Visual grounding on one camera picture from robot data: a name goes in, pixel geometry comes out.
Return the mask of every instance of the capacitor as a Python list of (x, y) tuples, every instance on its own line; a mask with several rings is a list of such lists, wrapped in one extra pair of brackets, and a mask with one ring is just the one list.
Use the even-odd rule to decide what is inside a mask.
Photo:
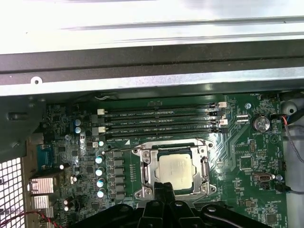
[(75, 124), (75, 126), (80, 126), (81, 120), (76, 119), (76, 120), (74, 121), (74, 124)]
[(254, 130), (264, 133), (270, 128), (270, 120), (266, 116), (260, 115), (253, 119), (252, 126)]
[(75, 133), (76, 134), (80, 134), (81, 133), (81, 128), (80, 127), (76, 127), (75, 128)]
[(69, 197), (67, 197), (67, 198), (63, 201), (63, 204), (64, 204), (64, 205), (68, 205), (69, 202), (71, 202), (73, 199), (74, 199), (73, 196), (69, 196)]
[(69, 211), (72, 207), (74, 207), (74, 203), (69, 202), (69, 203), (65, 206), (64, 210), (65, 210), (65, 211)]
[(74, 182), (77, 182), (79, 179), (81, 179), (81, 177), (82, 177), (82, 175), (80, 175), (80, 174), (77, 175), (77, 176), (74, 176), (74, 177), (73, 177), (73, 181), (74, 181)]
[(105, 180), (103, 178), (100, 178), (98, 181), (97, 181), (97, 187), (99, 188), (102, 188), (105, 184)]
[(97, 177), (100, 177), (104, 172), (104, 169), (102, 167), (99, 167), (96, 171), (95, 174)]
[(283, 176), (281, 174), (278, 174), (276, 177), (277, 181), (282, 181), (283, 180)]
[(98, 155), (96, 158), (95, 158), (95, 162), (97, 164), (101, 164), (103, 162), (103, 156), (102, 155)]
[(102, 198), (105, 195), (105, 189), (99, 189), (97, 192), (97, 197)]
[(64, 163), (64, 164), (59, 165), (59, 169), (64, 170), (65, 168), (68, 168), (69, 166), (70, 166), (69, 163)]

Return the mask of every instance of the metal panel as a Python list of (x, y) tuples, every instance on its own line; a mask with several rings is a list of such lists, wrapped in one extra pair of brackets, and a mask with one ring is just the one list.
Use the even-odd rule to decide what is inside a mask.
[(265, 91), (295, 89), (304, 87), (304, 67), (261, 69), (230, 72), (211, 72), (197, 74), (136, 76), (106, 79), (92, 79), (64, 82), (43, 82), (19, 85), (0, 85), (0, 96), (39, 95), (80, 91), (120, 91), (122, 89), (145, 89), (146, 93), (162, 90), (169, 86), (190, 86), (189, 95), (196, 90), (201, 94), (244, 91)]
[(2, 54), (304, 37), (301, 0), (11, 0), (0, 8)]

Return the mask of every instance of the cable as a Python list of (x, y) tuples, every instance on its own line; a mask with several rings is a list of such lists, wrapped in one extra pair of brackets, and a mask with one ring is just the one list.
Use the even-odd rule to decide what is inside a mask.
[(291, 147), (293, 148), (294, 152), (296, 153), (296, 156), (298, 157), (299, 161), (304, 163), (304, 160), (302, 159), (299, 151), (295, 147), (294, 141), (291, 139), (291, 135), (290, 135), (289, 128), (288, 128), (288, 125), (287, 125), (287, 120), (284, 116), (282, 116), (282, 119), (284, 120), (284, 127), (285, 127), (285, 130), (286, 130), (286, 134), (287, 134), (287, 138), (289, 140), (289, 143), (290, 143)]
[(293, 193), (293, 194), (297, 194), (297, 195), (304, 195), (304, 191), (294, 191), (294, 190), (291, 190), (291, 191), (289, 191), (289, 193)]
[(96, 98), (97, 100), (104, 101), (105, 99), (110, 98), (110, 96), (103, 96), (103, 97), (97, 97), (97, 96), (95, 96), (95, 98)]
[(281, 193), (293, 193), (297, 195), (304, 195), (304, 191), (294, 191), (289, 186), (285, 185), (285, 183), (275, 184), (275, 190)]
[(121, 151), (121, 152), (124, 152), (124, 151), (132, 151), (132, 150), (138, 150), (140, 148), (128, 148), (128, 149), (118, 149), (118, 148), (113, 148), (113, 149), (110, 149), (109, 151), (106, 151), (106, 153), (108, 152), (113, 152), (113, 151)]
[(292, 123), (298, 121), (303, 116), (304, 116), (304, 108), (296, 111), (294, 114), (292, 114), (291, 116), (289, 116), (289, 118), (288, 118), (288, 124), (292, 124)]
[(298, 129), (301, 132), (304, 132), (304, 126), (303, 125), (289, 125), (288, 129), (289, 129), (289, 131)]
[(58, 225), (56, 222), (52, 221), (51, 218), (49, 217), (46, 217), (42, 212), (40, 211), (26, 211), (26, 212), (22, 212), (14, 217), (11, 217), (7, 220), (5, 220), (4, 222), (1, 222), (0, 223), (0, 227), (4, 227), (5, 225), (7, 225), (9, 222), (11, 222), (12, 220), (18, 218), (18, 217), (21, 217), (21, 216), (24, 216), (24, 215), (28, 215), (28, 214), (37, 214), (37, 215), (40, 215), (42, 217), (42, 219), (44, 219), (46, 222), (49, 222), (49, 223), (52, 223), (56, 228), (64, 228), (63, 226), (61, 225)]

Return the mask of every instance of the electrolytic capacitor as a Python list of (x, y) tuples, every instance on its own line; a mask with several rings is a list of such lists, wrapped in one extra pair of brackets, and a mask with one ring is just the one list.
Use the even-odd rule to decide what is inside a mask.
[(73, 196), (69, 196), (63, 201), (63, 204), (68, 205), (73, 199)]
[(74, 207), (74, 203), (69, 202), (69, 203), (65, 206), (64, 210), (65, 210), (65, 211), (69, 211), (72, 207)]
[(74, 121), (74, 124), (75, 124), (75, 126), (80, 126), (81, 120), (76, 119), (76, 120)]
[(105, 180), (103, 178), (100, 178), (98, 181), (97, 181), (97, 187), (99, 188), (102, 188), (105, 184)]
[(98, 155), (98, 156), (96, 156), (96, 158), (95, 158), (95, 162), (97, 163), (97, 164), (101, 164), (102, 162), (103, 162), (103, 156), (102, 155)]
[(77, 176), (74, 176), (74, 177), (73, 177), (73, 181), (74, 181), (74, 182), (77, 182), (81, 177), (82, 177), (82, 175), (80, 175), (80, 174), (77, 175)]
[(59, 165), (59, 169), (64, 170), (65, 168), (68, 168), (70, 166), (69, 163), (63, 163), (61, 165)]
[(99, 198), (102, 198), (102, 197), (104, 197), (104, 195), (105, 195), (105, 189), (99, 189), (97, 192), (97, 196)]
[(282, 181), (283, 180), (283, 176), (281, 174), (278, 174), (276, 177), (277, 181)]
[(97, 177), (100, 177), (104, 173), (104, 168), (99, 167), (96, 171), (95, 174)]
[(81, 133), (81, 128), (80, 127), (76, 127), (75, 128), (75, 133), (76, 134), (80, 134)]

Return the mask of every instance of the wire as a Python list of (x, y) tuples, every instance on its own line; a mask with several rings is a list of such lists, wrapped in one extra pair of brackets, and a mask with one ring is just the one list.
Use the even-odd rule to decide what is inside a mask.
[(288, 128), (288, 125), (287, 125), (286, 117), (282, 116), (282, 119), (284, 120), (284, 127), (285, 127), (285, 130), (286, 130), (286, 134), (287, 134), (287, 138), (289, 140), (289, 143), (290, 143), (291, 147), (293, 148), (294, 152), (296, 153), (296, 156), (298, 157), (299, 161), (304, 163), (303, 158), (301, 157), (299, 151), (295, 147), (294, 141), (291, 139), (291, 135), (290, 135), (289, 128)]
[(134, 147), (134, 148), (128, 148), (128, 149), (118, 149), (118, 148), (113, 148), (113, 149), (110, 149), (109, 151), (106, 151), (106, 153), (108, 153), (108, 152), (113, 152), (113, 151), (121, 151), (121, 152), (124, 152), (124, 151), (132, 151), (132, 150), (138, 150), (138, 149), (140, 149), (140, 148), (136, 148), (136, 147)]
[(288, 125), (287, 120), (286, 120), (286, 118), (284, 116), (282, 116), (282, 119), (284, 120), (284, 125), (285, 126)]
[(297, 194), (297, 195), (304, 195), (304, 191), (294, 191), (290, 190), (289, 193)]
[(298, 129), (301, 132), (304, 132), (304, 126), (303, 125), (289, 125), (288, 129), (289, 129), (289, 131)]
[(97, 96), (95, 96), (95, 98), (96, 98), (97, 100), (104, 101), (104, 100), (110, 98), (110, 96), (103, 96), (103, 97), (97, 97)]
[(28, 214), (37, 214), (37, 215), (40, 215), (43, 220), (45, 220), (46, 222), (52, 223), (54, 225), (54, 227), (56, 227), (56, 228), (64, 228), (63, 226), (58, 225), (56, 222), (52, 221), (51, 218), (46, 217), (42, 212), (40, 212), (40, 211), (34, 211), (34, 210), (33, 211), (22, 212), (22, 213), (14, 216), (14, 217), (11, 217), (8, 220), (5, 220), (4, 222), (1, 222), (0, 223), (0, 227), (4, 227), (5, 225), (7, 225), (12, 220), (14, 220), (14, 219), (16, 219), (18, 217), (24, 216), (24, 215), (28, 215)]

